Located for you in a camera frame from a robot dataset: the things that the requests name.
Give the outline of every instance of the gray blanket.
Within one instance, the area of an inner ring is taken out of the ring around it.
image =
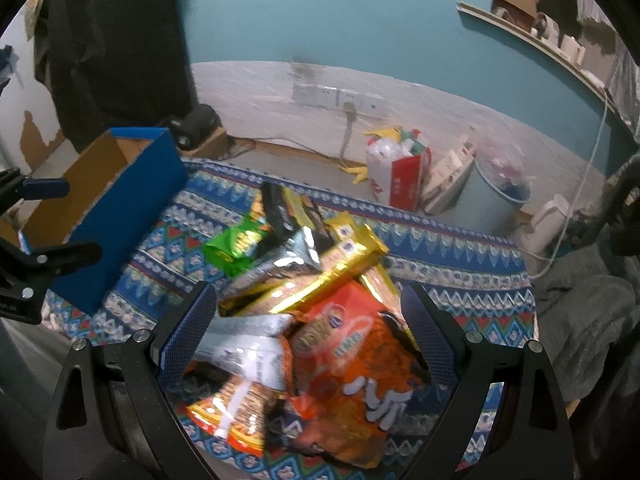
[[[614,256],[607,233],[598,242],[556,262],[533,283],[540,341],[566,402],[581,399],[602,373],[612,343],[640,319],[640,265]],[[639,362],[628,367],[624,390],[640,388]]]

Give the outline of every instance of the teal wall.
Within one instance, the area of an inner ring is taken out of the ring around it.
[[[268,60],[341,66],[460,95],[588,158],[602,102],[548,56],[461,16],[459,0],[181,0],[191,62]],[[491,0],[462,0],[489,9]],[[595,167],[636,150],[611,116]]]

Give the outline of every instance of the gray bucket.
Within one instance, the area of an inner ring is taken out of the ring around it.
[[[474,161],[471,175],[448,219],[455,226],[488,235],[502,234],[513,221],[513,213],[528,201],[529,184],[512,187],[508,194],[491,184]]]

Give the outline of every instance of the screw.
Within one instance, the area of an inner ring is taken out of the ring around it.
[[[478,330],[470,330],[465,333],[466,340],[470,343],[479,343],[482,341],[482,334]]]
[[[149,339],[149,336],[151,336],[151,332],[149,332],[149,330],[147,330],[146,328],[141,328],[140,330],[136,330],[133,333],[133,341],[135,341],[136,343],[143,343],[147,339]]]
[[[74,350],[82,350],[87,343],[88,343],[88,340],[84,337],[81,337],[80,339],[76,339],[73,342],[73,344],[71,345],[71,348],[73,348]]]
[[[536,341],[535,339],[532,339],[531,341],[529,341],[527,345],[529,346],[529,350],[531,350],[532,352],[535,352],[536,354],[539,354],[544,349],[542,344],[539,341]]]

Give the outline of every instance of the gold snack package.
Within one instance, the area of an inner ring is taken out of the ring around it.
[[[260,296],[242,309],[238,316],[304,312],[345,282],[375,264],[388,248],[367,225],[357,226],[353,236],[320,256],[324,272],[318,276],[291,278]]]
[[[332,235],[336,241],[344,240],[352,235],[353,230],[356,228],[356,222],[353,217],[346,211],[338,213],[333,218],[324,222],[329,227]],[[376,298],[380,303],[386,306],[386,309],[392,313],[404,329],[404,332],[409,336],[415,349],[419,350],[414,336],[409,332],[409,327],[402,316],[402,309],[400,307],[400,294],[396,289],[396,286],[391,281],[385,267],[382,264],[375,264],[370,269],[365,270],[360,276],[358,281]]]
[[[198,427],[235,450],[263,456],[265,417],[277,399],[277,391],[232,375],[218,393],[188,406],[187,412]]]

